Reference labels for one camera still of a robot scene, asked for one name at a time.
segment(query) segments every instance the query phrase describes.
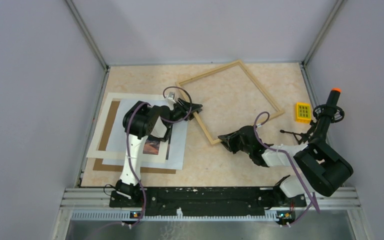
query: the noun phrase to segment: cable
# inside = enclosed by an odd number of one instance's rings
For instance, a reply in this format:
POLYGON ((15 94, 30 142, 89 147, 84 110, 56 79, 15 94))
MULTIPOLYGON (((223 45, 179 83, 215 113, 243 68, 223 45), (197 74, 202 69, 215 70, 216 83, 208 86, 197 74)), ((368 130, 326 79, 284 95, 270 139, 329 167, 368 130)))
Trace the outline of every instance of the cable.
POLYGON ((167 90, 167 89, 179 89, 179 90, 182 90, 182 91, 187 95, 187 97, 189 98, 190 107, 189 107, 189 110, 188 110, 187 113, 186 113, 186 116, 184 116, 182 119, 179 119, 179 120, 177 120, 177 121, 171 121, 171 120, 167 120, 167 119, 161 117, 161 120, 163 120, 164 122, 167 122, 167 123, 171 123, 171 124, 180 123, 181 121, 183 121, 183 120, 185 120, 186 118, 188 118, 189 115, 190 115, 191 112, 192 112, 192 98, 191 98, 191 95, 189 95, 189 93, 188 93, 185 89, 183 89, 183 88, 181 88, 181 87, 178 87, 178 86, 168 86, 168 87, 166 87, 166 88, 162 91, 162 96, 163 96, 164 98, 166 98, 166 94, 165 94, 165 93, 166 93, 166 90, 167 90))
POLYGON ((110 196, 111 197, 111 195, 110 194, 108 194, 106 191, 105 191, 105 189, 116 189, 116 187, 115 186, 113 186, 113 185, 111 185, 111 184, 105 184, 105 186, 103 186, 103 193, 105 194, 105 195, 107 195, 107 196, 110 196))
POLYGON ((253 125, 253 127, 254 127, 254 134, 255 134, 255 137, 257 138, 258 142, 259 142, 263 147, 265 147, 266 149, 269 149, 269 150, 271 150, 271 151, 275 151, 275 152, 281 152, 281 153, 284 153, 284 154, 286 155, 287 159, 289 160, 290 166, 292 167, 293 171, 294 171, 295 174, 296 174, 296 177, 298 178, 299 182, 301 183, 302 187, 304 188, 304 191, 305 191, 305 193, 307 194, 308 198, 310 199, 311 204, 314 205, 314 208, 315 208, 315 210, 317 211, 317 213, 320 213, 320 207, 319 207, 319 205, 317 204, 316 196, 314 196, 314 197, 311 196, 309 189, 307 188, 307 186, 306 186, 306 184, 304 183, 302 177, 300 176, 300 173, 298 172, 297 167, 295 166, 294 161, 292 161, 292 158, 291 158, 291 156, 289 155, 289 153, 288 153, 287 151, 283 150, 283 149, 275 149, 275 148, 272 148, 272 147, 270 147, 270 146, 264 144, 264 143, 261 141, 261 139, 259 138, 259 136, 258 136, 258 132, 257 132, 257 121, 258 121, 258 119, 260 118, 260 116, 263 115, 263 114, 267 114, 267 119, 266 119, 264 122, 260 123, 260 124, 259 124, 260 126, 262 126, 263 124, 267 123, 267 121, 268 121, 269 118, 270 118, 270 113, 267 112, 267 111, 263 111, 263 112, 261 112, 260 114, 257 115, 257 117, 255 118, 255 121, 254 121, 254 125, 253 125))
POLYGON ((131 114, 130 119, 128 120, 127 130, 126 130, 126 136, 127 136, 127 137, 126 137, 126 150, 127 150, 127 157, 128 157, 128 166, 130 167, 131 173, 133 174, 134 178, 135 178, 136 181, 139 183, 140 189, 142 190, 142 194, 143 194, 142 212, 140 213, 140 216, 139 216, 139 218, 137 219, 137 221, 131 225, 131 228, 133 228, 134 226, 136 226, 136 225, 141 221, 141 219, 144 217, 144 215, 145 215, 145 209, 146 209, 146 206, 147 206, 147 195, 146 195, 146 193, 145 193, 145 188, 144 188, 144 186, 142 185, 141 180, 140 180, 139 177, 136 175, 135 170, 134 170, 133 167, 132 167, 132 159, 131 159, 131 157, 130 157, 130 145, 129 145, 130 126, 132 125, 132 121, 133 121, 133 118, 135 117, 136 113, 139 111, 139 109, 141 109, 141 107, 142 107, 143 105, 149 105, 149 103, 147 103, 147 102, 142 102, 141 104, 139 104, 139 106, 136 107, 136 109, 135 109, 135 110, 133 111, 133 113, 131 114))
MULTIPOLYGON (((312 193, 312 197, 316 199, 316 193, 312 193)), ((299 220, 303 218, 303 216, 308 212, 308 210, 313 206, 313 202, 310 202, 310 204, 307 206, 307 208, 293 221, 292 223, 289 223, 290 226, 296 224, 299 220)))

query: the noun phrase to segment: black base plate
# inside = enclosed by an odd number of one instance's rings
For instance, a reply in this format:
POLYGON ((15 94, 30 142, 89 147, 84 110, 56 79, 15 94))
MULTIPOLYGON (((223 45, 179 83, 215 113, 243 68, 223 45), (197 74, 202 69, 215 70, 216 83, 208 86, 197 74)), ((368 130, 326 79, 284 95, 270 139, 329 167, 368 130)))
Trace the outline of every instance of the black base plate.
MULTIPOLYGON (((184 216, 262 216, 272 207, 289 207, 290 201, 275 202, 272 189, 267 187, 146 187, 147 216, 175 216, 181 208, 184 216)), ((295 207, 307 203, 298 195, 290 200, 295 207)), ((134 202, 111 192, 111 208, 141 208, 143 199, 134 202)))

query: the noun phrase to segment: empty wooden frame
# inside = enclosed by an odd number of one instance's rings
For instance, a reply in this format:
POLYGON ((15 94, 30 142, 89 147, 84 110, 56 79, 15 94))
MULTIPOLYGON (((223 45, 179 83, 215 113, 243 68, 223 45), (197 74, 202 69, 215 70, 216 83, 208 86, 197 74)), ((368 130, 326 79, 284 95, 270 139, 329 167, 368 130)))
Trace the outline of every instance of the empty wooden frame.
MULTIPOLYGON (((264 95, 264 97, 268 100, 268 102, 271 104, 271 106, 276 111, 275 113, 270 115, 270 120, 275 119, 275 118, 279 117, 280 115, 282 115, 283 113, 285 113, 285 111, 282 109, 282 107, 279 105, 279 103, 263 87, 263 85, 257 80, 257 78, 252 74, 252 72, 247 68, 247 66, 245 66, 245 64, 240 59, 236 60, 234 62, 228 63, 226 65, 222 65, 220 67, 216 67, 216 68, 214 68, 212 70, 206 71, 204 73, 201 73, 199 75, 193 76, 193 77, 188 78, 186 80, 178 81, 178 82, 176 82, 176 86, 183 88, 184 85, 186 85, 188 83, 194 82, 194 81, 199 80, 199 79, 203 79, 205 77, 208 77, 210 75, 222 72, 224 70, 230 69, 230 68, 235 67, 235 66, 239 66, 245 72, 245 74, 248 76, 248 78, 254 83, 254 85, 259 89, 259 91, 264 95)), ((188 100, 188 96, 183 91, 180 91, 180 92, 181 92, 183 98, 185 100, 188 100)), ((202 128, 202 130, 204 131, 205 136, 208 138, 209 142, 212 145, 221 143, 220 139, 218 139, 218 138, 213 139, 213 137, 211 136, 210 132, 207 129, 207 126, 204 124, 203 120, 201 119, 201 117, 200 117, 200 115, 198 113, 196 113, 196 112, 193 113, 193 116, 198 121, 199 126, 202 128)))

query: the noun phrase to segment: metal floor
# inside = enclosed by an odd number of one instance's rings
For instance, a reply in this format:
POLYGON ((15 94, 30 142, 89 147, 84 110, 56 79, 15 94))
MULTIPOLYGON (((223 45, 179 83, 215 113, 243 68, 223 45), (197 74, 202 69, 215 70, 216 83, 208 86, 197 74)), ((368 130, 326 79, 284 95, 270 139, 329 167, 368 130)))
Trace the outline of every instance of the metal floor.
POLYGON ((66 240, 354 240, 347 211, 309 211, 296 225, 273 227, 274 222, 144 221, 129 230, 108 221, 71 221, 66 240))

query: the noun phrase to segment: brown cardboard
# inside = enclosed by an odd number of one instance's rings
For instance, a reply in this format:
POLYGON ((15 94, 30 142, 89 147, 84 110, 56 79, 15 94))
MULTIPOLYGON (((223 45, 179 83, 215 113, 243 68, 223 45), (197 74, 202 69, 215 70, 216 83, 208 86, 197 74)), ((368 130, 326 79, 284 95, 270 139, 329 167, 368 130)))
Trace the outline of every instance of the brown cardboard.
MULTIPOLYGON (((112 101, 109 107, 108 116, 106 118, 105 126, 103 128, 102 137, 99 143, 98 150, 105 151, 107 149, 108 140, 110 139, 111 130, 113 129, 114 121, 116 120, 117 110, 119 109, 120 101, 112 101)), ((103 159, 95 159, 93 165, 94 171, 109 171, 109 172, 121 172, 123 166, 119 165, 106 165, 103 164, 103 159)), ((176 170, 173 169, 162 169, 162 168, 151 168, 141 167, 141 173, 150 174, 175 174, 176 170)))

